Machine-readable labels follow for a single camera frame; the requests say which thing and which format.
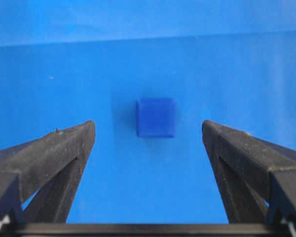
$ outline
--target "blue floor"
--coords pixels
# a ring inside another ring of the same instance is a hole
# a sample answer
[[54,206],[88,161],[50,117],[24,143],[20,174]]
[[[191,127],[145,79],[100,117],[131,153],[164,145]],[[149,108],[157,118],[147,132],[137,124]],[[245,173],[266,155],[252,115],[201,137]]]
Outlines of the blue floor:
[[[130,14],[121,3],[74,2],[49,2],[39,13],[40,1],[15,4],[14,23],[1,23],[0,149],[91,119],[96,144],[68,222],[226,223],[201,124],[211,119],[296,149],[296,5],[204,0],[179,11],[183,1],[130,1],[138,10]],[[149,25],[155,14],[160,24]],[[47,26],[62,19],[70,29]],[[82,19],[100,29],[78,27]],[[28,22],[37,26],[31,33]],[[175,138],[136,136],[143,97],[176,101]]]

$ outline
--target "blue surface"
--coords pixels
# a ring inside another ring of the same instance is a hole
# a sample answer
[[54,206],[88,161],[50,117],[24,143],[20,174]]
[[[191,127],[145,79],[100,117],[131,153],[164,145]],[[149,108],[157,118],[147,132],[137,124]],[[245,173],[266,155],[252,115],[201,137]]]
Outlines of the blue surface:
[[[296,149],[296,1],[136,3],[0,1],[0,149],[92,119],[69,222],[225,223],[201,123]],[[175,138],[138,139],[146,97]]]
[[176,104],[169,98],[147,98],[136,102],[136,131],[139,137],[174,137]]

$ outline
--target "black metal frame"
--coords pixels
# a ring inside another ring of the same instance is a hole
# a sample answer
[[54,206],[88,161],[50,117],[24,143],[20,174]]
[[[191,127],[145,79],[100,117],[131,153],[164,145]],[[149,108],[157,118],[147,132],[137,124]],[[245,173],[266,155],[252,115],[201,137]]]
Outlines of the black metal frame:
[[288,236],[283,219],[296,230],[296,151],[209,120],[202,131],[229,225],[61,224],[94,144],[88,121],[0,151],[0,219],[12,220],[0,235]]

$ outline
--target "blue block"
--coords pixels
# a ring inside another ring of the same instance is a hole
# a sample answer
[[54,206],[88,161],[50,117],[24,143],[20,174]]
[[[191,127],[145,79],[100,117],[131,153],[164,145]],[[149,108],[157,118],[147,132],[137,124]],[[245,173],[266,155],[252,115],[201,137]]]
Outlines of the blue block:
[[136,103],[138,137],[174,137],[176,103],[169,98],[141,99]]

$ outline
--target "blue cube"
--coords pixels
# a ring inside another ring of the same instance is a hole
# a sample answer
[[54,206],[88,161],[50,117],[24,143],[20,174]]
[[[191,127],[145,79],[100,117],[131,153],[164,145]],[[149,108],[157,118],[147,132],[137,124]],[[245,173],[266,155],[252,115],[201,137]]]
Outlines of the blue cube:
[[138,137],[174,137],[176,103],[169,98],[147,98],[136,103]]

